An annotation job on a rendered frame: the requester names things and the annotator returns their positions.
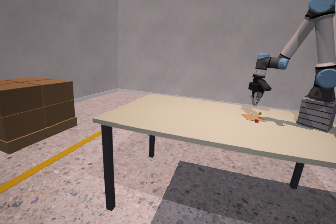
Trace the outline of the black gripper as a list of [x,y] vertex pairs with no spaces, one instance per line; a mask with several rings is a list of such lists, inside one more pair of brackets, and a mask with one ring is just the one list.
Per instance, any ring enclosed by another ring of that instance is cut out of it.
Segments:
[[[249,87],[248,89],[250,89],[252,91],[252,95],[250,95],[250,98],[252,99],[252,104],[255,104],[255,100],[257,99],[257,104],[260,101],[260,99],[262,98],[263,94],[264,94],[264,90],[263,88],[258,84],[257,79],[262,79],[265,78],[265,76],[257,76],[253,74],[253,81],[249,82]],[[257,93],[256,93],[257,92]]]

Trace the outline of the tan flat mat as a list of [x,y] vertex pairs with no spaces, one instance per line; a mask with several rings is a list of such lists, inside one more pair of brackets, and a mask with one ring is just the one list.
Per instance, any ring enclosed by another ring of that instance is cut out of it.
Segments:
[[266,120],[264,120],[262,117],[260,117],[259,115],[251,115],[251,114],[241,114],[246,120],[251,120],[251,121],[255,121],[256,119],[258,119],[259,121],[264,121],[267,122]]

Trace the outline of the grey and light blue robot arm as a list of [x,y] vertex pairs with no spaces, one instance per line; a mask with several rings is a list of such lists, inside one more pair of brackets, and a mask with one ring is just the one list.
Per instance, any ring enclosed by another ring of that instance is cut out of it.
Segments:
[[[278,58],[270,54],[258,54],[255,75],[265,76],[267,68],[286,70],[289,59],[315,27],[318,64],[315,80],[308,98],[322,102],[334,102],[336,87],[336,55],[333,29],[335,0],[310,0],[304,21]],[[257,70],[258,69],[258,70]]]

